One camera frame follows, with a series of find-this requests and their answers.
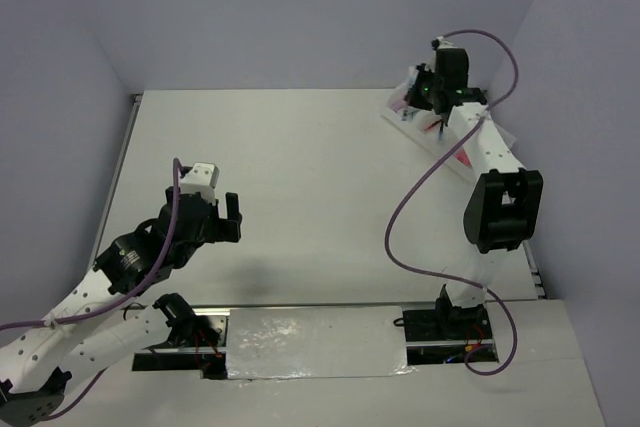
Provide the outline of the red pen refill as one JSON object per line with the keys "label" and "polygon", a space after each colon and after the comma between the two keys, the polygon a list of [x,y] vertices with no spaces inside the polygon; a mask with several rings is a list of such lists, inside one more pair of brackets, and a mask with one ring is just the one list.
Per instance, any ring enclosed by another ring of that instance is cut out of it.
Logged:
{"label": "red pen refill", "polygon": [[423,130],[423,132],[425,132],[425,133],[426,133],[426,132],[428,132],[428,131],[430,131],[430,130],[432,130],[432,129],[436,128],[436,127],[439,127],[439,126],[440,126],[440,124],[441,124],[441,121],[433,122],[433,123],[431,123],[430,125],[428,125],[427,127],[425,127],[425,128],[424,128],[424,130]]}

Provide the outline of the purple highlighter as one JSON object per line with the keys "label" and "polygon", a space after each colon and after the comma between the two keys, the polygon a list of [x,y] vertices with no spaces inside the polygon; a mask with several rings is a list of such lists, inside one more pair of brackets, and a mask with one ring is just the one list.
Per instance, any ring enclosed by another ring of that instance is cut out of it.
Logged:
{"label": "purple highlighter", "polygon": [[406,107],[407,107],[407,105],[406,105],[406,103],[405,103],[404,101],[398,101],[398,102],[394,103],[394,104],[391,106],[391,109],[392,109],[394,112],[398,112],[398,111],[400,111],[400,110],[404,110]]}

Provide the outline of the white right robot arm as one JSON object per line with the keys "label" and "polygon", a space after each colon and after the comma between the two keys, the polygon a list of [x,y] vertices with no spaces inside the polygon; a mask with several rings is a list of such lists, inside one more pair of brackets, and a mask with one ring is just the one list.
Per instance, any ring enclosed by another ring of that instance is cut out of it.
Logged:
{"label": "white right robot arm", "polygon": [[463,150],[475,186],[463,214],[463,230],[474,247],[463,282],[449,280],[456,304],[439,309],[436,330],[457,338],[469,324],[466,307],[483,303],[488,287],[511,251],[534,233],[543,178],[514,156],[496,126],[482,91],[468,85],[469,57],[465,49],[438,39],[434,57],[415,67],[405,101],[412,110],[429,111]]}

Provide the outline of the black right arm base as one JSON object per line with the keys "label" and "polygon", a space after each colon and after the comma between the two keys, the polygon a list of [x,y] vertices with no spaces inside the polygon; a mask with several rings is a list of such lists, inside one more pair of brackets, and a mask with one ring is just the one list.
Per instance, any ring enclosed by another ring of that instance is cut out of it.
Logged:
{"label": "black right arm base", "polygon": [[404,332],[410,366],[497,362],[493,332],[482,304],[459,307],[443,286],[429,308],[403,309],[393,325]]}

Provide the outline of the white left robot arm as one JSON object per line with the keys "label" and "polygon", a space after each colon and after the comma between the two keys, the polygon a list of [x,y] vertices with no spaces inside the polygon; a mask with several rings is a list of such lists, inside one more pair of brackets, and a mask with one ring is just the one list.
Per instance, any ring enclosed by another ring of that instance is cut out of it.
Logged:
{"label": "white left robot arm", "polygon": [[237,194],[226,194],[225,217],[211,187],[169,187],[166,200],[157,217],[117,237],[47,317],[18,323],[22,334],[1,350],[2,422],[34,426],[64,415],[68,393],[82,382],[94,384],[139,350],[208,347],[210,360],[220,361],[223,328],[196,314],[178,293],[102,326],[112,311],[129,309],[151,286],[185,267],[200,247],[240,240]]}

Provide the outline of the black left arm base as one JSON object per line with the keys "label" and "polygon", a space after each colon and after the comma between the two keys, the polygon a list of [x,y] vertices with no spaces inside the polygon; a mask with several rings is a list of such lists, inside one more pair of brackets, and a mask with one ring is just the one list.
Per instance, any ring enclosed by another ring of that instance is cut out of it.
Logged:
{"label": "black left arm base", "polygon": [[230,314],[194,309],[177,293],[153,304],[167,318],[166,339],[134,355],[134,372],[194,371],[208,380],[226,380],[226,340]]}

